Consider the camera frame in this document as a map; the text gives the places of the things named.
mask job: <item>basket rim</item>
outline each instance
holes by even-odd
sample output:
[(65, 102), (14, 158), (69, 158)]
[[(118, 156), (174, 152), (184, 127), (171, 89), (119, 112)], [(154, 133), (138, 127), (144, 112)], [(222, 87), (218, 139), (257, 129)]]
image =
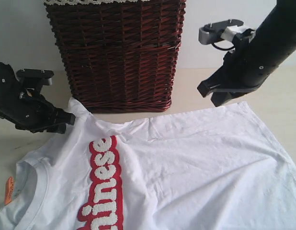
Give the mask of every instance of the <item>basket rim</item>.
[(151, 1), (151, 0), (43, 0), (46, 5), (100, 5), (102, 3), (124, 3), (124, 2), (138, 2), (138, 1)]

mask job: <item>black cable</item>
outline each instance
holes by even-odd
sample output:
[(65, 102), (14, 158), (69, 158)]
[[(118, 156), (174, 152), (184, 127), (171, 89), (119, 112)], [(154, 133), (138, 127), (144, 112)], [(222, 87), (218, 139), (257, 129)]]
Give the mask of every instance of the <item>black cable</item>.
[(221, 48), (221, 47), (219, 47), (219, 46), (216, 46), (215, 43), (212, 43), (212, 46), (213, 46), (214, 48), (218, 49), (218, 50), (221, 50), (221, 51), (230, 51), (230, 50), (232, 50), (232, 49), (235, 48), (234, 46), (231, 47), (231, 48)]

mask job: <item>white t-shirt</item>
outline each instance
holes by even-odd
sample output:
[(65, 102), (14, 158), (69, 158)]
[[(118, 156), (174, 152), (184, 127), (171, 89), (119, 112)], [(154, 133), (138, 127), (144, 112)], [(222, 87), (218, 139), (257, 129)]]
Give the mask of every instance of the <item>white t-shirt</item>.
[(296, 230), (296, 167), (246, 103), (124, 124), (69, 110), (17, 163), (0, 230)]

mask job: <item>white wall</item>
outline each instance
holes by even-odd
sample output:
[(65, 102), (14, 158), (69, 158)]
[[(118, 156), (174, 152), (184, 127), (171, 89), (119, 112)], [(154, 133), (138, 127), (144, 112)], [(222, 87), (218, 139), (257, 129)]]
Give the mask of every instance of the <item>white wall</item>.
[[(199, 27), (229, 18), (257, 27), (276, 0), (187, 0), (179, 68), (217, 68), (224, 52), (198, 42)], [(63, 70), (42, 0), (0, 0), (0, 61), (14, 69)], [(296, 65), (296, 53), (285, 65)]]

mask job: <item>white chenille lettering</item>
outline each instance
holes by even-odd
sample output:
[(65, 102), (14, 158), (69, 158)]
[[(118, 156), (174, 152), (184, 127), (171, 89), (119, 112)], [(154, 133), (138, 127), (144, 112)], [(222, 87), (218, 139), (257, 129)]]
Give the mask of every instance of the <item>white chenille lettering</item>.
[(113, 164), (115, 160), (115, 155), (111, 151), (106, 152), (104, 155), (97, 154), (95, 157), (95, 163), (97, 166), (104, 166), (106, 163)]
[(117, 210), (117, 203), (116, 201), (108, 202), (105, 204), (96, 204), (92, 209), (92, 214), (96, 216), (99, 212), (116, 212)]
[(106, 225), (114, 225), (118, 221), (118, 217), (115, 213), (111, 213), (108, 217), (100, 217), (96, 218), (91, 222), (91, 230), (99, 230), (100, 226), (106, 226)]
[(107, 138), (105, 139), (105, 141), (101, 139), (99, 141), (94, 141), (93, 143), (93, 147), (97, 152), (106, 152), (110, 149), (111, 146), (112, 146), (111, 138)]
[(95, 176), (100, 180), (108, 180), (114, 176), (116, 172), (116, 167), (113, 164), (108, 165), (109, 169), (105, 168), (104, 166), (99, 167), (95, 170)]
[[(109, 182), (98, 184), (95, 187), (94, 203), (97, 204), (100, 200), (112, 200), (115, 201), (117, 198), (117, 190), (113, 187), (116, 186), (116, 180), (111, 178)], [(110, 192), (102, 192), (105, 188), (113, 188)]]
[(86, 217), (86, 216), (88, 216), (91, 213), (91, 211), (92, 211), (92, 207), (90, 205), (87, 205), (86, 207), (84, 207), (82, 209), (82, 215), (84, 217)]

